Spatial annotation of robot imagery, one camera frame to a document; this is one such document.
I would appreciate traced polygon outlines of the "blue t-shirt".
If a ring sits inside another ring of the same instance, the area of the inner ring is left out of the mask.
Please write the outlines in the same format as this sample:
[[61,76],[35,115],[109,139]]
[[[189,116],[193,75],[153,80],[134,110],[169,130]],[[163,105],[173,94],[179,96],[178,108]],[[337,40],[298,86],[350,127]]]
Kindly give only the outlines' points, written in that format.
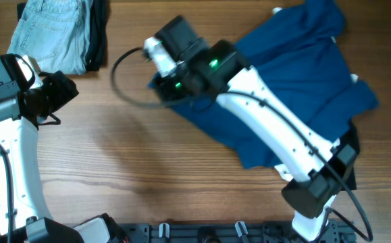
[[[277,98],[332,142],[350,130],[354,116],[379,105],[370,87],[352,77],[333,40],[345,24],[334,0],[308,0],[275,13],[235,44]],[[236,151],[245,169],[281,163],[235,115],[209,99],[172,110]]]

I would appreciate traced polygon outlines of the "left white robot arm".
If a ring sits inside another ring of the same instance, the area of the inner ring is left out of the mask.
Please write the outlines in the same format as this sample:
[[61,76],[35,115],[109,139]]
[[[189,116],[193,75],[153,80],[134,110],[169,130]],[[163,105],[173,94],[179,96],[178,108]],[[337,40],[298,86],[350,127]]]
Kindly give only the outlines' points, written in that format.
[[38,170],[40,126],[78,95],[62,72],[40,79],[17,54],[0,55],[0,242],[109,242],[102,216],[76,227],[53,220]]

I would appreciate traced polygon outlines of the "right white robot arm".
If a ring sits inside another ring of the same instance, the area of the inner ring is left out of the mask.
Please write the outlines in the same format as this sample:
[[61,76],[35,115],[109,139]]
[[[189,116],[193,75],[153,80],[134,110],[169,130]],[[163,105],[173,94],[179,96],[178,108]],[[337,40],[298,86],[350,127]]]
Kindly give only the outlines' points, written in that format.
[[331,204],[351,174],[356,150],[314,132],[232,43],[208,45],[182,16],[148,38],[144,50],[161,76],[157,89],[166,105],[209,95],[274,152],[292,177],[282,196],[294,209],[293,230],[305,240],[320,239]]

